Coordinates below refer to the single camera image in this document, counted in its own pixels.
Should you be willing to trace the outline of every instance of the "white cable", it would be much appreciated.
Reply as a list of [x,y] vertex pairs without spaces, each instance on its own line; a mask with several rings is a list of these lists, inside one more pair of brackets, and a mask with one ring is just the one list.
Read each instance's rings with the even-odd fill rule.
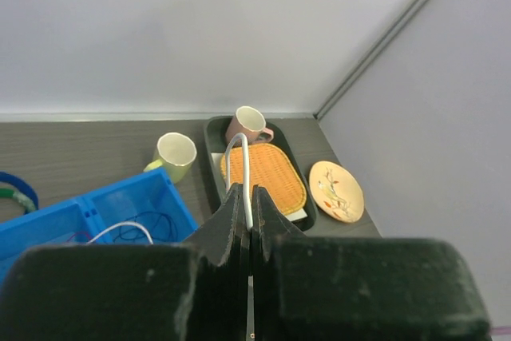
[[245,220],[247,221],[247,230],[250,232],[254,226],[252,219],[252,206],[250,204],[250,161],[248,159],[248,140],[243,133],[236,134],[227,149],[225,150],[225,168],[226,168],[226,182],[227,191],[231,188],[231,162],[229,161],[229,155],[231,153],[232,146],[241,140],[241,149],[243,151],[243,202],[245,207]]
[[92,238],[91,240],[89,240],[87,242],[87,244],[91,244],[93,243],[94,241],[96,241],[97,239],[99,239],[101,236],[103,236],[104,234],[112,231],[113,229],[115,228],[118,228],[118,227],[122,227],[122,226],[131,226],[131,227],[137,227],[139,228],[144,234],[145,236],[147,237],[147,240],[149,241],[150,244],[154,244],[153,243],[153,238],[151,237],[151,234],[149,233],[149,231],[145,228],[144,225],[142,224],[138,224],[136,223],[135,221],[123,221],[121,223],[117,223],[117,224],[114,224],[112,225],[111,227],[108,227],[107,229],[105,229],[103,232],[101,232],[99,235],[95,235],[94,238]]

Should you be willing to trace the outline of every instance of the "blue plastic container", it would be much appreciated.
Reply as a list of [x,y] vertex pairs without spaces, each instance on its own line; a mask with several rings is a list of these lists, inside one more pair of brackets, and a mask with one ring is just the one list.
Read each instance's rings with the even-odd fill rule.
[[0,224],[0,283],[28,248],[41,244],[86,243],[97,225],[81,199],[63,201]]
[[[184,205],[163,169],[155,169],[119,181],[82,196],[98,233],[121,221],[144,225],[155,244],[184,240],[197,223]],[[106,243],[148,244],[147,237],[134,227],[119,227],[103,235]]]

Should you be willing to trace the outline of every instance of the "black tray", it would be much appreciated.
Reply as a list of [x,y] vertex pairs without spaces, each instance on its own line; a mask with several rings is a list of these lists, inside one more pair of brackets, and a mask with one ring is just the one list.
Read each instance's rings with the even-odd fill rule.
[[[224,200],[226,192],[224,178],[222,177],[222,175],[220,175],[218,171],[216,171],[216,166],[213,163],[211,154],[225,152],[225,149],[227,148],[227,143],[225,142],[225,131],[227,130],[227,127],[229,126],[231,119],[232,116],[218,116],[209,119],[208,121],[206,121],[206,124],[204,125],[204,141],[206,144],[206,150],[208,152],[209,170],[212,174],[213,180],[215,181],[216,196],[218,197],[218,200],[216,202],[217,206],[215,207],[215,209],[217,209],[220,206],[221,201]],[[273,133],[275,134],[271,143],[279,147],[280,149],[283,150],[284,153],[286,153],[287,157],[289,158],[289,161],[292,163],[296,173],[298,173],[300,180],[305,186],[305,190],[307,192],[307,201],[303,206],[303,210],[307,214],[307,217],[304,217],[301,220],[293,221],[293,224],[300,228],[302,231],[306,231],[309,228],[311,228],[312,225],[314,225],[314,222],[316,221],[316,216],[318,215],[318,209],[316,208],[316,204],[312,199],[309,184],[307,183],[305,176],[302,174],[302,171],[300,171],[298,162],[296,161],[295,156],[291,151],[291,147],[289,146],[289,143],[287,142],[287,139],[284,136],[283,132],[280,130],[279,127],[277,127],[275,124],[272,124],[271,122],[267,122],[266,126],[269,129],[272,129]]]

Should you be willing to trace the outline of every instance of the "mug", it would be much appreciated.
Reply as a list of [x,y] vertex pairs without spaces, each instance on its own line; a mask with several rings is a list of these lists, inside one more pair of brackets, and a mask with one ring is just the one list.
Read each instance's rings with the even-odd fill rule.
[[144,172],[163,167],[175,184],[183,178],[197,157],[197,149],[192,139],[178,132],[166,133],[158,139],[153,162]]
[[[248,144],[269,143],[273,140],[273,131],[266,128],[266,120],[257,109],[244,105],[236,110],[231,123],[225,133],[225,140],[229,144],[237,133],[244,133]],[[261,133],[266,133],[268,137],[259,138]]]

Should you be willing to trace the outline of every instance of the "pale yellow cup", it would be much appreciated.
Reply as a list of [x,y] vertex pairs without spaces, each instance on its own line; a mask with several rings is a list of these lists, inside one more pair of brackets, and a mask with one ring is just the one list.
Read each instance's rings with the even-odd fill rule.
[[144,172],[163,167],[172,183],[180,181],[197,157],[197,149],[192,139],[178,132],[166,133],[158,139],[153,162]]

